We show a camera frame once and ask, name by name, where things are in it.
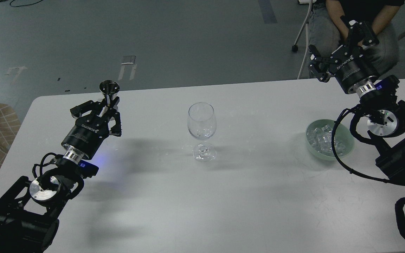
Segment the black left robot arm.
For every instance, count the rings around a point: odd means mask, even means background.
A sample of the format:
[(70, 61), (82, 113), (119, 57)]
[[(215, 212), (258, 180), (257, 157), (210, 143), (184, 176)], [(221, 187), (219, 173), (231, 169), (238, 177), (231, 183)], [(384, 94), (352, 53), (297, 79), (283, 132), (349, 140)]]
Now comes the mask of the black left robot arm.
[(47, 153), (0, 197), (0, 253), (43, 253), (53, 242), (59, 215), (99, 168), (90, 163), (108, 136), (121, 136), (119, 98), (105, 95), (70, 112), (75, 124), (61, 145), (64, 154)]

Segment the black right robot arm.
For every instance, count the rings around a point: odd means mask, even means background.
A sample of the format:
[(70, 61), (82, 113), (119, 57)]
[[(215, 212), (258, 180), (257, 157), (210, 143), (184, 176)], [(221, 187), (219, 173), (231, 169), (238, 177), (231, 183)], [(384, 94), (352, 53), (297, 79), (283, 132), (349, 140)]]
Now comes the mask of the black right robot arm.
[(376, 166), (387, 176), (384, 183), (405, 186), (405, 101), (398, 100), (400, 80), (390, 75), (378, 80), (378, 72), (366, 58), (365, 51), (379, 41), (371, 27), (363, 21), (349, 21), (347, 41), (329, 57), (322, 57), (314, 45), (309, 45), (309, 70), (320, 82), (334, 77), (346, 94), (355, 93), (359, 103), (350, 132), (355, 139), (376, 147)]

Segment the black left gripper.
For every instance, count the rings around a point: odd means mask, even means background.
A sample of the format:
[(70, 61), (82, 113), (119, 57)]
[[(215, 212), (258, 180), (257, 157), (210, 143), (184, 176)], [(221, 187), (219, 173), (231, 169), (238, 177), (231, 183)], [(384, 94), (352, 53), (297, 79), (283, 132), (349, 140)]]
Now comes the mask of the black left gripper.
[(70, 147), (81, 152), (84, 160), (91, 160), (102, 142), (110, 136), (122, 136), (121, 115), (118, 111), (119, 97), (114, 98), (106, 106), (106, 112), (100, 117), (105, 107), (105, 100), (89, 100), (70, 109), (72, 117), (76, 119), (74, 126), (62, 140), (64, 149)]

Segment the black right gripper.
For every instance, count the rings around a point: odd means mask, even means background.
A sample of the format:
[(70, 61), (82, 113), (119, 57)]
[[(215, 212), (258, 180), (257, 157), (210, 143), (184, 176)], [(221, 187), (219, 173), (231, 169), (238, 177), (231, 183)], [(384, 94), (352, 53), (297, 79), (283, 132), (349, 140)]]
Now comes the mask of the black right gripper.
[(329, 56), (322, 56), (315, 45), (309, 45), (309, 71), (320, 82), (328, 82), (334, 76), (343, 92), (348, 94), (354, 93), (353, 86), (357, 83), (374, 82), (378, 78), (378, 71), (364, 50), (379, 45), (379, 40), (367, 22), (348, 20), (345, 16), (341, 16), (341, 20), (349, 28), (346, 42)]

